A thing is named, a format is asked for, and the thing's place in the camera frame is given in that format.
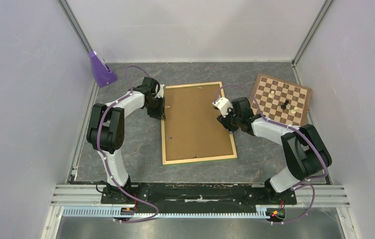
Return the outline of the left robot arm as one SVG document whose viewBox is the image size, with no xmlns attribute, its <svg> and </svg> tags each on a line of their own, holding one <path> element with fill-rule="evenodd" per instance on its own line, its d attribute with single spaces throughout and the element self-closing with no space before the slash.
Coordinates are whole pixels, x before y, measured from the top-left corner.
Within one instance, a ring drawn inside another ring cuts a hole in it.
<svg viewBox="0 0 375 239">
<path fill-rule="evenodd" d="M 153 119 L 165 119 L 165 85 L 144 77 L 141 85 L 107 104 L 92 106 L 87 130 L 87 142 L 97 151 L 106 170 L 107 181 L 102 193 L 114 196 L 120 203 L 132 198 L 130 177 L 125 169 L 122 146 L 125 139 L 125 119 L 138 109 L 146 109 Z"/>
</svg>

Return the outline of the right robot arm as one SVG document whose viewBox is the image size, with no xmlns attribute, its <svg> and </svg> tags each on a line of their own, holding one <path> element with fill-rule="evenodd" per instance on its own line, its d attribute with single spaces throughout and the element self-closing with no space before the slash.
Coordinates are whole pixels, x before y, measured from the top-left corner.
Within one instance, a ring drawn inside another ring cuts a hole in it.
<svg viewBox="0 0 375 239">
<path fill-rule="evenodd" d="M 287 125 L 255 114 L 248 98 L 229 101 L 219 97 L 212 103 L 220 111 L 218 122 L 230 133 L 241 129 L 282 146 L 286 167 L 265 182 L 264 198 L 277 203 L 288 189 L 296 189 L 304 181 L 324 178 L 332 158 L 315 126 Z"/>
</svg>

